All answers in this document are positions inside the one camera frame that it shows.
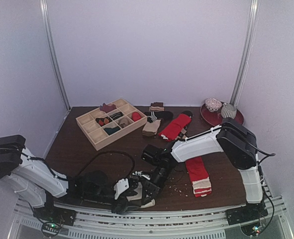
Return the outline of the cream and brown sock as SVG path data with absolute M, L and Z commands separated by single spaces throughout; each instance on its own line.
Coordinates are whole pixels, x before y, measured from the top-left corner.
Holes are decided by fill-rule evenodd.
M 134 171 L 132 173 L 132 178 L 138 180 L 138 186 L 133 190 L 136 194 L 134 196 L 127 196 L 129 202 L 133 201 L 135 203 L 140 203 L 140 208 L 145 209 L 155 206 L 155 199 L 152 199 L 148 203 L 143 203 L 143 186 L 142 182 L 151 178 L 151 174 L 145 171 Z

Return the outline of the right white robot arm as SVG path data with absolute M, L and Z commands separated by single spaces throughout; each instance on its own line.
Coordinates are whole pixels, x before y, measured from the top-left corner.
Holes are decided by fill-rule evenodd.
M 155 196 L 161 191 L 178 163 L 216 152 L 225 153 L 240 172 L 248 204 L 243 208 L 242 214 L 246 219 L 254 219 L 262 211 L 260 203 L 264 197 L 258 153 L 266 158 L 275 156 L 275 153 L 266 153 L 259 149 L 254 133 L 231 118 L 223 119 L 220 125 L 200 134 L 170 142 L 164 149 L 147 145 L 141 158 L 156 167 L 156 173 L 149 179 L 149 195 Z

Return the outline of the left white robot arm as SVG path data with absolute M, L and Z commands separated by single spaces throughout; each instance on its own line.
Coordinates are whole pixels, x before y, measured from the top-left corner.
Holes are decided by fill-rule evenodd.
M 125 178 L 110 186 L 107 175 L 100 170 L 67 176 L 52 169 L 43 158 L 34 156 L 25 141 L 22 135 L 0 137 L 0 180 L 32 207 L 39 208 L 48 221 L 59 217 L 58 208 L 52 205 L 54 199 L 72 205 L 83 201 L 106 204 L 116 214 L 141 207 L 128 199 L 138 194 L 137 180 Z

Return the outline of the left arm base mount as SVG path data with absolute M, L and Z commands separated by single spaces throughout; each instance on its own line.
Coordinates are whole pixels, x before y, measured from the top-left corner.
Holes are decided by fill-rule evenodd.
M 34 208 L 30 206 L 33 216 L 41 223 L 41 232 L 47 238 L 57 236 L 63 226 L 73 226 L 77 212 L 58 207 Z

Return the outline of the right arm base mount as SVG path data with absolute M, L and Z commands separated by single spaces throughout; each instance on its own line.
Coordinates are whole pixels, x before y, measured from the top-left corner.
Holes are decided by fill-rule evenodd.
M 244 235 L 257 237 L 264 229 L 268 211 L 246 205 L 226 210 L 225 215 L 229 225 L 239 224 Z

